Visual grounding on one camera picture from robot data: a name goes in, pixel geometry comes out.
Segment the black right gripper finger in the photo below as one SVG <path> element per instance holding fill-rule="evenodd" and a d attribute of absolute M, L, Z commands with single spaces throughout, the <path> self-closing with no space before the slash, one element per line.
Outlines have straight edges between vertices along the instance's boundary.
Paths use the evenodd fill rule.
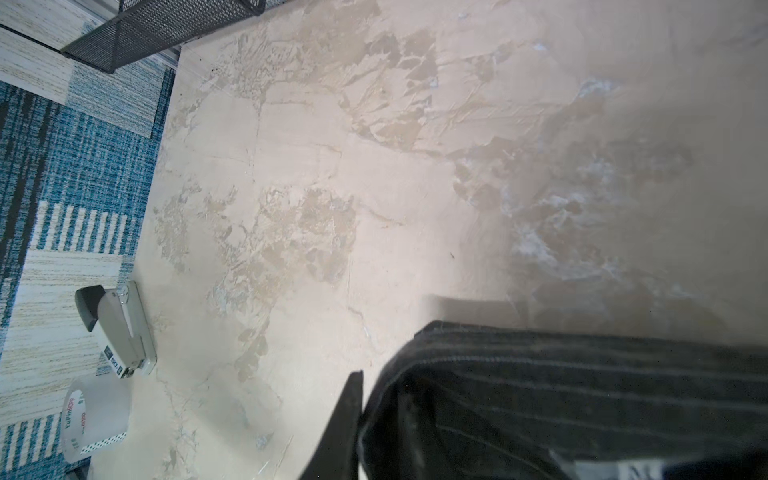
<path fill-rule="evenodd" d="M 319 444 L 300 476 L 301 480 L 359 478 L 356 445 L 363 409 L 363 384 L 362 371 L 348 376 Z"/>

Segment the dark pinstriped long sleeve shirt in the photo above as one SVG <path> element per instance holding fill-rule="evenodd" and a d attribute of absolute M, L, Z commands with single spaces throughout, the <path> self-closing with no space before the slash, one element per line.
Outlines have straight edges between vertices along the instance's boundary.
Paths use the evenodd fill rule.
<path fill-rule="evenodd" d="M 356 450 L 371 479 L 763 479 L 767 352 L 434 321 Z"/>

